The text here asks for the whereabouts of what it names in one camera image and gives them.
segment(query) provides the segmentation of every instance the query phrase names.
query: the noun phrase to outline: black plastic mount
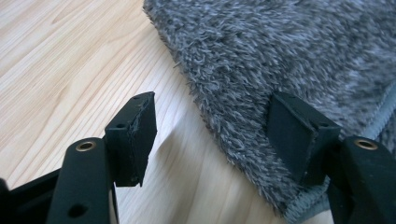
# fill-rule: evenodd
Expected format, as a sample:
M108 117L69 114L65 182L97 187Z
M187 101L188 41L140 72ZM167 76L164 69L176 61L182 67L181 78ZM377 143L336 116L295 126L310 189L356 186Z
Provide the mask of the black plastic mount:
M290 176L302 186L330 180L335 224L395 223L396 161L376 141L351 136L301 99L275 92L267 136Z
M103 139L72 144L61 169L13 190L0 179L0 223L119 223L114 182L142 185L156 132L154 92L136 95Z
M268 114L267 136L276 154L302 186L323 183L324 152L338 141L340 127L294 95L276 92Z

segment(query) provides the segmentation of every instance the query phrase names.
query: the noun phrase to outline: wood grain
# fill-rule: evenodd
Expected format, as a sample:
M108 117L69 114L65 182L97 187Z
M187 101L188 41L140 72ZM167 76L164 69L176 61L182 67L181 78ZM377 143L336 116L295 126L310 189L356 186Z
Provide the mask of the wood grain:
M62 165L132 96L156 92L143 188L121 223L284 223L219 152L141 0L0 2L0 176L11 189ZM329 212L307 223L332 223Z

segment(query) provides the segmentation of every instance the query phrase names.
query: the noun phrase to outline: black metal frame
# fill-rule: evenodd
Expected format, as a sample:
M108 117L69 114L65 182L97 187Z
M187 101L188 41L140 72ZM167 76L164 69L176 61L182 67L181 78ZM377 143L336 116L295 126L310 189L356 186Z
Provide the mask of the black metal frame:
M72 144L61 169L19 188L0 179L0 223L119 223L114 183L143 184L157 132L154 92L133 97L105 132Z

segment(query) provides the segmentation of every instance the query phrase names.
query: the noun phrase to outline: gray fluffy rug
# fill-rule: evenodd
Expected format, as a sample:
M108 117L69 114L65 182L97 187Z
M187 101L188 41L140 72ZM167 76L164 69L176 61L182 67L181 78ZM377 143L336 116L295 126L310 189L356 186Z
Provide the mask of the gray fluffy rug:
M288 222L327 208L327 198L325 186L294 183L271 148L273 91L304 99L341 137L377 139L394 155L395 1L145 0L144 10L219 147Z

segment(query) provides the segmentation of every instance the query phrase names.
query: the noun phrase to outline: screw hole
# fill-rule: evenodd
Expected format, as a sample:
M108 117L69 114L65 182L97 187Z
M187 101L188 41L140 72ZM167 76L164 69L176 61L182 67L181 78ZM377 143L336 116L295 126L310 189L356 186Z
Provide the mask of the screw hole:
M364 140L364 139L358 139L355 141L355 145L367 150L376 150L378 149L378 146L370 141Z
M117 124L117 128L125 128L125 124Z
M68 215L70 217L76 218L76 217L81 217L83 216L86 212L88 211L88 206L81 204L81 203L76 203L69 209Z
M77 151L88 151L96 147L94 142L83 142L76 147Z

